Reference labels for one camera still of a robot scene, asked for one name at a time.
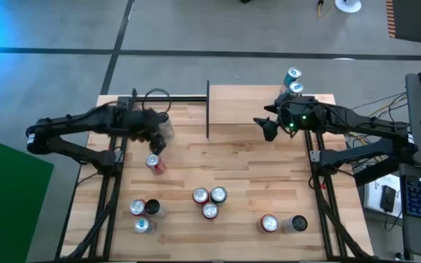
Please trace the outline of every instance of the gray floor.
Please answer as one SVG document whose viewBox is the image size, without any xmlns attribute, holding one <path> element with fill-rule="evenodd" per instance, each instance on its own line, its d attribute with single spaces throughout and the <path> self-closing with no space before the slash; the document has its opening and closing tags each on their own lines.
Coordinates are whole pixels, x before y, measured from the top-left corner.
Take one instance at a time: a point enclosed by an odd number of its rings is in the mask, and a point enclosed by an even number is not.
<svg viewBox="0 0 421 263">
<path fill-rule="evenodd" d="M 127 0 L 0 0 L 0 47 L 113 49 Z M 363 1 L 345 15 L 333 8 L 316 19 L 317 1 L 136 0 L 123 49 L 265 51 L 421 55 L 421 44 L 390 39 L 383 0 Z M 0 142 L 25 151 L 26 127 L 38 118 L 81 113 L 95 105 L 110 56 L 0 53 Z M 288 58 L 119 56 L 109 94 L 203 94 L 213 84 L 280 84 L 289 66 L 303 72 L 307 93 L 333 93 L 354 107 L 404 89 L 421 61 L 340 61 Z M 378 104 L 361 107 L 369 114 Z M 407 121 L 406 108 L 393 113 Z M 86 134 L 67 137 L 85 145 Z M 79 166 L 63 156 L 54 163 L 27 261 L 54 257 Z M 386 233 L 367 219 L 377 256 L 401 250 L 401 231 Z"/>
</svg>

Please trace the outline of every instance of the soda can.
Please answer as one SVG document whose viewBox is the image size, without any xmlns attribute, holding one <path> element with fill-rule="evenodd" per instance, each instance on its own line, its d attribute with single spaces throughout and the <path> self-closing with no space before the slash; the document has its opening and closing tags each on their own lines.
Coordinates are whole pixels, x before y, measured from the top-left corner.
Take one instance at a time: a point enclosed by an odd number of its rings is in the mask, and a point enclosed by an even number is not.
<svg viewBox="0 0 421 263">
<path fill-rule="evenodd" d="M 285 91 L 289 88 L 290 83 L 296 81 L 299 77 L 301 77 L 301 70 L 296 67 L 289 68 L 281 86 L 281 94 L 285 93 Z"/>
<path fill-rule="evenodd" d="M 213 220 L 214 218 L 217 217 L 218 214 L 219 214 L 219 207 L 216 204 L 212 202 L 208 202 L 202 206 L 202 215 L 205 218 L 209 220 Z"/>
<path fill-rule="evenodd" d="M 165 141 L 170 141 L 175 136 L 173 131 L 172 121 L 168 113 L 159 113 L 162 118 L 162 122 L 159 124 L 160 135 L 165 139 Z"/>
<path fill-rule="evenodd" d="M 271 214 L 263 215 L 257 224 L 259 229 L 268 233 L 275 232 L 278 228 L 277 218 Z"/>
<path fill-rule="evenodd" d="M 284 233 L 303 232 L 308 228 L 308 221 L 304 216 L 293 216 L 282 222 Z"/>
<path fill-rule="evenodd" d="M 296 98 L 298 96 L 301 96 L 302 92 L 303 92 L 303 84 L 299 83 L 298 81 L 294 81 L 290 83 L 289 89 L 287 89 L 285 93 L 290 94 L 290 96 L 293 98 Z"/>
<path fill-rule="evenodd" d="M 162 158 L 153 153 L 149 154 L 147 158 L 145 158 L 145 165 L 147 165 L 147 167 L 149 167 L 155 175 L 163 175 L 166 169 Z"/>
<path fill-rule="evenodd" d="M 136 199 L 131 202 L 129 211 L 133 216 L 143 216 L 145 212 L 145 201 L 142 199 Z"/>
<path fill-rule="evenodd" d="M 134 230 L 140 234 L 152 234 L 155 228 L 155 224 L 145 217 L 138 218 L 134 223 Z"/>
<path fill-rule="evenodd" d="M 221 205 L 227 199 L 227 190 L 221 186 L 214 187 L 210 191 L 210 200 L 217 205 Z"/>
<path fill-rule="evenodd" d="M 150 199 L 145 204 L 145 212 L 150 216 L 165 217 L 167 210 L 156 199 Z"/>
<path fill-rule="evenodd" d="M 193 191 L 193 200 L 199 205 L 204 205 L 205 203 L 209 202 L 208 190 L 204 187 L 196 188 Z"/>
</svg>

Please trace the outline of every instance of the black floor stripe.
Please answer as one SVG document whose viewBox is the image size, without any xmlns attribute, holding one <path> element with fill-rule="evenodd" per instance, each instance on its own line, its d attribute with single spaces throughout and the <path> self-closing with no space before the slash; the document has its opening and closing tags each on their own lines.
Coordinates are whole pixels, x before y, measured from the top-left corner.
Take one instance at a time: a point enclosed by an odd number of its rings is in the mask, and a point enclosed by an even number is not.
<svg viewBox="0 0 421 263">
<path fill-rule="evenodd" d="M 70 55 L 111 55 L 113 50 L 84 48 L 31 48 L 31 47 L 0 47 L 0 53 L 16 54 L 70 54 Z"/>
<path fill-rule="evenodd" d="M 118 61 L 118 54 L 121 49 L 121 45 L 123 44 L 126 28 L 128 27 L 129 15 L 131 14 L 133 4 L 134 0 L 128 0 L 128 3 L 126 4 L 123 20 L 121 21 L 118 36 L 116 37 L 113 54 L 111 55 L 110 62 L 108 63 L 107 73 L 105 74 L 105 78 L 103 79 L 100 95 L 107 95 L 108 91 L 110 90 L 111 80 L 113 79 L 113 73 L 115 72 L 116 62 Z"/>
<path fill-rule="evenodd" d="M 304 59 L 339 59 L 385 60 L 385 61 L 421 61 L 421 55 L 363 55 L 363 54 L 322 54 L 322 53 L 275 53 L 275 52 L 239 52 L 239 51 L 190 51 L 190 50 L 120 50 L 120 55 L 133 56 L 173 56 L 173 57 L 213 57 L 213 58 L 304 58 Z"/>
</svg>

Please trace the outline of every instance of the wooden table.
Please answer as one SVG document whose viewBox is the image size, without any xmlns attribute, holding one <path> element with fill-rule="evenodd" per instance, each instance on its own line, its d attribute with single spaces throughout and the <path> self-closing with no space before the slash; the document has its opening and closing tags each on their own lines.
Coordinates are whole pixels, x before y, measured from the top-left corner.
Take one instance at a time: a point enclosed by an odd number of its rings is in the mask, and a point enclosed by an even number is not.
<svg viewBox="0 0 421 263">
<path fill-rule="evenodd" d="M 167 165 L 164 175 L 152 175 L 145 166 L 148 144 L 128 144 L 110 260 L 325 259 L 314 191 L 308 187 L 311 171 L 304 134 L 290 139 L 280 131 L 274 142 L 265 142 L 261 128 L 252 121 L 268 116 L 262 107 L 273 102 L 278 88 L 211 86 L 209 139 L 205 103 L 174 103 L 169 114 L 175 139 L 162 153 Z M 332 94 L 316 97 L 334 103 Z M 97 104 L 116 99 L 100 96 Z M 165 108 L 159 102 L 147 105 L 158 111 Z M 325 134 L 324 139 L 326 148 L 345 148 L 341 135 Z M 88 147 L 95 150 L 106 149 L 108 143 L 106 135 L 91 133 L 88 138 Z M 93 167 L 84 167 L 80 179 L 94 172 Z M 73 251 L 94 222 L 101 181 L 98 176 L 78 186 L 61 255 Z M 333 184 L 342 223 L 363 250 L 373 254 L 354 179 L 337 174 Z M 225 187 L 228 199 L 218 218 L 208 221 L 191 193 L 196 187 L 214 186 Z M 155 219 L 157 231 L 152 235 L 134 232 L 136 218 L 129 212 L 129 203 L 139 198 L 158 199 L 169 211 L 165 218 Z M 280 221 L 303 215 L 308 229 L 298 234 L 262 234 L 256 225 L 266 213 Z M 329 230 L 338 254 L 330 223 Z"/>
</svg>

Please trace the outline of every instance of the black mat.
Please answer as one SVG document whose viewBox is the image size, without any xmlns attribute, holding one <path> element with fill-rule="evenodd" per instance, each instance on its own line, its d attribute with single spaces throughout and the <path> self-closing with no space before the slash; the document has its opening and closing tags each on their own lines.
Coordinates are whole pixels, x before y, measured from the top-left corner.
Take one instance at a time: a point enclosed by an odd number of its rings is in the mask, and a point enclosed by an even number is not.
<svg viewBox="0 0 421 263">
<path fill-rule="evenodd" d="M 421 42 L 421 0 L 386 0 L 389 36 Z"/>
</svg>

